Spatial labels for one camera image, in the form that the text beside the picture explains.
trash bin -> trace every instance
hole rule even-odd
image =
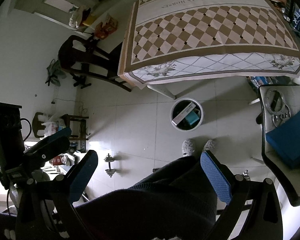
[[[188,109],[188,113],[184,113],[187,115],[187,118],[183,118],[179,123],[176,122],[176,117],[191,104]],[[179,131],[182,132],[190,132],[197,129],[203,121],[204,111],[200,103],[193,98],[180,98],[175,104],[172,106],[170,110],[170,121],[171,124]]]

foot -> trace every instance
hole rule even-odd
[[[204,145],[202,151],[211,151],[215,148],[216,146],[216,140],[210,139],[207,141],[207,143]]]
[[[195,143],[193,139],[187,139],[182,143],[183,156],[192,156],[195,153]]]

wooden chair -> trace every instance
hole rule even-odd
[[[73,41],[79,41],[83,44],[85,47],[86,51],[81,51],[78,49],[73,48]],[[107,53],[104,50],[98,48],[97,45],[97,40],[93,39],[93,36],[88,38],[87,40],[76,36],[76,35],[71,35],[60,47],[59,49],[59,54],[58,58],[61,64],[61,68],[63,71],[68,72],[70,74],[77,74],[81,76],[88,76],[88,77],[93,77],[97,78],[100,80],[104,80],[106,82],[109,82],[111,84],[114,84],[118,87],[123,88],[124,90],[131,92],[131,89],[128,88],[127,86],[124,85],[126,81],[116,81],[115,79],[118,78],[117,75],[117,70],[118,70],[118,65],[119,65],[119,57],[115,56],[114,53]],[[120,44],[118,47],[116,47],[113,51],[116,52],[117,50],[121,51],[122,44]],[[93,52],[96,51],[102,56],[106,57],[101,57],[98,55],[94,55]],[[88,68],[82,68],[80,69],[74,69],[72,66],[76,62],[81,62],[81,63],[88,63],[88,64],[93,64],[100,66],[108,71],[106,76],[90,72]]]

power cord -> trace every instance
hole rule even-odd
[[[74,103],[80,103],[81,106],[79,106],[79,116],[82,116],[83,114],[86,114],[88,112],[87,108],[84,108],[84,103],[82,101],[74,101],[74,100],[65,100],[61,98],[54,98],[51,102],[51,104],[55,104],[54,100],[61,100],[61,101],[67,101],[67,102],[74,102]]]
[[[27,138],[31,135],[31,132],[32,132],[32,125],[31,125],[30,121],[27,120],[26,118],[21,118],[21,121],[27,121],[28,124],[29,124],[29,126],[30,126],[30,132],[29,132],[29,134],[25,137],[25,139],[23,140],[23,142],[25,142],[25,141],[27,140]]]

tiled floor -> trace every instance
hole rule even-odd
[[[216,138],[213,151],[218,160],[234,173],[248,170],[251,180],[263,181],[275,176],[261,159],[261,128],[255,118],[261,112],[245,77],[227,77],[170,83],[167,87],[178,97],[191,97],[202,104],[203,124],[192,132],[180,132],[170,123],[173,100],[148,88],[134,88],[131,93],[107,82],[91,79],[92,86],[79,90],[79,99],[88,109],[90,149],[97,151],[99,165],[89,182],[92,198],[127,188],[159,168],[181,157],[183,140],[194,138],[201,149],[209,138]],[[103,161],[110,153],[117,173],[110,178]],[[218,202],[218,209],[224,203]],[[238,235],[247,216],[243,212],[231,238]]]

